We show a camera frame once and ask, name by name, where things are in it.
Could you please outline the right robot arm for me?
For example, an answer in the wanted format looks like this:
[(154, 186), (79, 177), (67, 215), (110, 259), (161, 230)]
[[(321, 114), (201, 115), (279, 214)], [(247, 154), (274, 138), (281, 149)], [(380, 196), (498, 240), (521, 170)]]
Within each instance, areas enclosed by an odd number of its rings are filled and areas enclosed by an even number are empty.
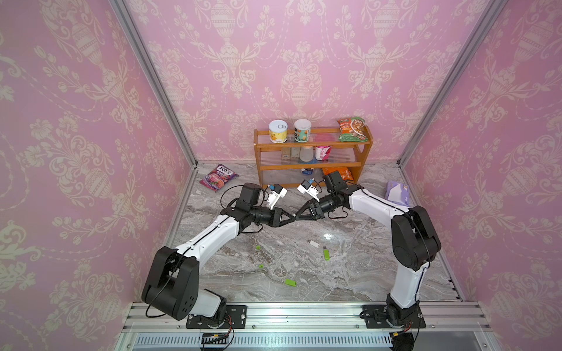
[(427, 270), (441, 251), (441, 242), (427, 210), (399, 206), (373, 195), (360, 185), (330, 190), (310, 200), (295, 214), (297, 220), (319, 220), (336, 209), (359, 212), (391, 231), (392, 252), (398, 262), (395, 283), (386, 298), (384, 313), (393, 327), (408, 326), (421, 317), (419, 291)]

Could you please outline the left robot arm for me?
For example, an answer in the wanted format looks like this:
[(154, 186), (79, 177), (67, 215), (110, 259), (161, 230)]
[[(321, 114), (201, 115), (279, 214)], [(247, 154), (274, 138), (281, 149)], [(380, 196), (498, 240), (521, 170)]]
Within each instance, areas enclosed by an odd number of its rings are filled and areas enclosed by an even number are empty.
[(186, 243), (162, 247), (155, 254), (141, 299), (150, 307), (175, 320), (192, 315), (218, 326), (226, 318), (226, 298), (200, 289), (200, 270), (230, 240), (251, 224), (279, 228), (296, 217), (283, 209), (252, 206), (250, 209), (223, 209), (220, 215)]

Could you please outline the wooden shelf rack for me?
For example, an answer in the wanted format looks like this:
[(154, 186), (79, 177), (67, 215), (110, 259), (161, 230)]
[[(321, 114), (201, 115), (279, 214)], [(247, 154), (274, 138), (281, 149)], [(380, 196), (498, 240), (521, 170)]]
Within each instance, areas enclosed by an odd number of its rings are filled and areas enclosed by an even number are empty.
[(311, 129), (307, 143), (296, 142), (291, 133), (285, 143), (273, 143), (267, 130), (255, 130), (253, 147), (261, 186), (298, 187), (306, 178), (321, 183), (325, 168), (346, 168), (352, 180), (359, 181), (374, 141), (369, 127), (364, 126), (362, 132), (366, 142), (341, 141), (339, 127), (324, 127)]

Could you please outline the orange chips bag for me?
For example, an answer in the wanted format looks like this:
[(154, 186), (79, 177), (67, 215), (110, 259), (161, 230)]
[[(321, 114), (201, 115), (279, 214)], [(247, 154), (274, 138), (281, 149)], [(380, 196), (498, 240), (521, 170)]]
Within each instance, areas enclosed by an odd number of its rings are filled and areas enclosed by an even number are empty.
[(328, 175), (333, 172), (338, 172), (344, 181), (354, 182), (354, 177), (351, 170), (347, 167), (330, 167), (323, 168), (323, 175)]

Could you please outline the white bottle on shelf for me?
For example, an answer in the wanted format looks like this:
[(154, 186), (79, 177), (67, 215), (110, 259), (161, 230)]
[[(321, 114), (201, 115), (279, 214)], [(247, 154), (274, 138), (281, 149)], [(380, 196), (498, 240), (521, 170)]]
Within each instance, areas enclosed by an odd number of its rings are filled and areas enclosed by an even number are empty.
[(314, 148), (312, 146), (303, 146), (300, 149), (299, 159), (302, 162), (312, 162), (314, 159)]

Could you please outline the pink white cup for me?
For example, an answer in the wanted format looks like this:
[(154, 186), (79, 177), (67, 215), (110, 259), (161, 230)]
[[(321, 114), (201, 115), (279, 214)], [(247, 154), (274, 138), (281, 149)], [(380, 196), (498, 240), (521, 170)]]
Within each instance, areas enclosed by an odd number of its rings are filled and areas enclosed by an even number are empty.
[(331, 150), (332, 150), (331, 146), (316, 146), (314, 148), (314, 156), (317, 161), (322, 162), (328, 159)]

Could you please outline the pink candy bag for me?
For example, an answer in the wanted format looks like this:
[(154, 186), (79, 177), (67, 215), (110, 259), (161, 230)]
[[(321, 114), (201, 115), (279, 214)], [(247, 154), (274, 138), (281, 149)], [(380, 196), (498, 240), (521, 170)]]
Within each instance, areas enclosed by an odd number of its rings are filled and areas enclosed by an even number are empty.
[(238, 174), (231, 170), (231, 168), (228, 168), (223, 164), (219, 164), (211, 172), (206, 174), (199, 183), (206, 188), (217, 192), (237, 176)]

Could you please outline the green white can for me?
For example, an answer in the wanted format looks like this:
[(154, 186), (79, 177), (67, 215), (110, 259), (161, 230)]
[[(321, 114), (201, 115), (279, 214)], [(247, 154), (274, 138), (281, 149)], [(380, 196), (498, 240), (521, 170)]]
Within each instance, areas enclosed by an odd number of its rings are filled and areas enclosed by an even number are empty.
[(301, 118), (294, 122), (294, 140), (297, 143), (307, 143), (310, 140), (312, 123), (308, 119)]

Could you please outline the yellow white can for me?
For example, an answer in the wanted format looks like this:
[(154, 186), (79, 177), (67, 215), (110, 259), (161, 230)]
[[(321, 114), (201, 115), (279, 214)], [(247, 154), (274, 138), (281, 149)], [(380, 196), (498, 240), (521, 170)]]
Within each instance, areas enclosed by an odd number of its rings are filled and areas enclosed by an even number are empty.
[(283, 120), (269, 123), (269, 140), (272, 143), (285, 143), (288, 140), (288, 124)]

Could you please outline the green red snack bag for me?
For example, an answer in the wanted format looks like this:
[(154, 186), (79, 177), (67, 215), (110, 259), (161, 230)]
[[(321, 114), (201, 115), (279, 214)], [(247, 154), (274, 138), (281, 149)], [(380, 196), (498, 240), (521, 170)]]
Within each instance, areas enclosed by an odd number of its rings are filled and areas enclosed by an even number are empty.
[(361, 117), (343, 118), (338, 121), (340, 142), (365, 143), (369, 139), (364, 133), (364, 119)]

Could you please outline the purple tissue pack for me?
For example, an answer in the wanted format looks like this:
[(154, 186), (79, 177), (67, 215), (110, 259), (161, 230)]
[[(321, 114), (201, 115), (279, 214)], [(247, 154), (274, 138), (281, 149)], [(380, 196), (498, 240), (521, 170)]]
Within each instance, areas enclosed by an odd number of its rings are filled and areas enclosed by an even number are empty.
[(387, 182), (385, 198), (388, 201), (401, 206), (410, 206), (411, 196), (409, 189), (405, 184), (398, 181)]

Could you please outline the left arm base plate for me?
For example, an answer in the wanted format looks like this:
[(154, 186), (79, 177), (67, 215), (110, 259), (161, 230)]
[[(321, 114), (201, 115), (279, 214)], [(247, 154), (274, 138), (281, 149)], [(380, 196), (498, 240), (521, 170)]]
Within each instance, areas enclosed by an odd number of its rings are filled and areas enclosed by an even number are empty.
[(245, 329), (247, 305), (226, 304), (215, 315), (206, 317), (200, 314), (189, 315), (186, 329)]

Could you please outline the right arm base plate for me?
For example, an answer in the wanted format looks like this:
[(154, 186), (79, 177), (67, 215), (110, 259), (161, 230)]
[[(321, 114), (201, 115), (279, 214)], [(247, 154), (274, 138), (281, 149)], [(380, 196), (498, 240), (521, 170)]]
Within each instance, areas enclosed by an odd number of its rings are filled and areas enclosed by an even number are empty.
[(418, 304), (407, 309), (394, 305), (363, 305), (359, 317), (364, 320), (368, 329), (414, 329), (426, 328), (426, 322)]

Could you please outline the aluminium front rail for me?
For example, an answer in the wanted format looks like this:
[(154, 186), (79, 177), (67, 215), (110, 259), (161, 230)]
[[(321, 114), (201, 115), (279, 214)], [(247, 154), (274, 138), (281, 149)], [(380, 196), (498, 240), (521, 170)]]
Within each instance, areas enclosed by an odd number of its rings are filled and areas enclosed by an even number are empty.
[[(316, 303), (259, 303), (244, 302), (244, 313), (234, 312), (233, 322), (245, 322), (244, 332), (250, 331), (366, 331), (396, 328), (381, 313), (371, 311), (377, 306), (369, 302), (316, 302)], [(437, 301), (420, 304), (424, 326), (407, 322), (415, 331), (489, 332), (490, 323), (475, 302)], [(202, 327), (198, 317), (175, 320), (172, 317), (148, 318), (145, 304), (133, 304), (122, 331), (125, 332), (180, 332), (188, 327)]]

